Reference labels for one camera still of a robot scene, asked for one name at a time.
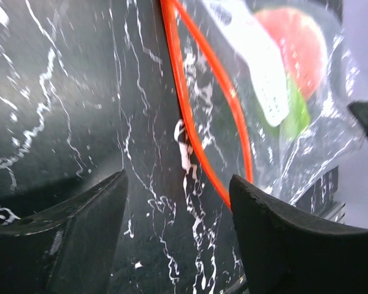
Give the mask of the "fake watermelon slice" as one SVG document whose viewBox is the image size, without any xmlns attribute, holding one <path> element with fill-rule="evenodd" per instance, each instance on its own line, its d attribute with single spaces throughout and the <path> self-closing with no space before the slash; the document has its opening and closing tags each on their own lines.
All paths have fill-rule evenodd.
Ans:
<svg viewBox="0 0 368 294">
<path fill-rule="evenodd" d="M 255 18 L 278 45 L 285 69 L 309 100 L 326 75 L 328 50 L 319 24 L 294 7 L 261 9 Z"/>
</svg>

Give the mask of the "green fake leaf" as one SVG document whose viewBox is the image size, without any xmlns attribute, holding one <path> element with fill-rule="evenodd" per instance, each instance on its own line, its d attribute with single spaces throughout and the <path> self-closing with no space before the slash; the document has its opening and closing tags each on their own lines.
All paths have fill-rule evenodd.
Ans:
<svg viewBox="0 0 368 294">
<path fill-rule="evenodd" d="M 280 124 L 279 130 L 286 141 L 295 140 L 300 134 L 308 128 L 311 117 L 307 108 L 307 103 L 298 90 L 294 80 L 287 78 L 289 113 Z"/>
</svg>

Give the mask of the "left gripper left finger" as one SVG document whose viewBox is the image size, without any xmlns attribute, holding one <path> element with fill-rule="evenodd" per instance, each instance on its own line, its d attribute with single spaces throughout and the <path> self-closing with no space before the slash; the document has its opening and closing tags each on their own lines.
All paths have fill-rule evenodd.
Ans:
<svg viewBox="0 0 368 294">
<path fill-rule="evenodd" d="M 107 293 L 127 194 L 118 171 L 28 217 L 0 205 L 0 293 Z"/>
</svg>

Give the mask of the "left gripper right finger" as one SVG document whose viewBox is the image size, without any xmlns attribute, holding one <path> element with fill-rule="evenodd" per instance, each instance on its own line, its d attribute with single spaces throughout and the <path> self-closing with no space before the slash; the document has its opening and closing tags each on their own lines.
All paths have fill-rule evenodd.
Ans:
<svg viewBox="0 0 368 294">
<path fill-rule="evenodd" d="M 250 293 L 368 293 L 368 229 L 306 213 L 239 175 L 229 196 Z"/>
</svg>

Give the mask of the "clear zip top bag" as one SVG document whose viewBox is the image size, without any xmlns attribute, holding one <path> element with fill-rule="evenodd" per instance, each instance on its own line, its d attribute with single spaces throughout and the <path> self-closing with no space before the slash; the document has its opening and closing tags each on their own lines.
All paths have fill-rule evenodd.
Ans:
<svg viewBox="0 0 368 294">
<path fill-rule="evenodd" d="M 305 100 L 310 125 L 293 141 L 279 130 L 289 113 L 289 74 L 255 18 L 283 6 L 313 17 L 328 50 L 326 75 Z M 348 105 L 361 81 L 330 1 L 162 1 L 161 9 L 183 122 L 226 204 L 235 174 L 294 204 L 360 148 L 364 132 Z"/>
</svg>

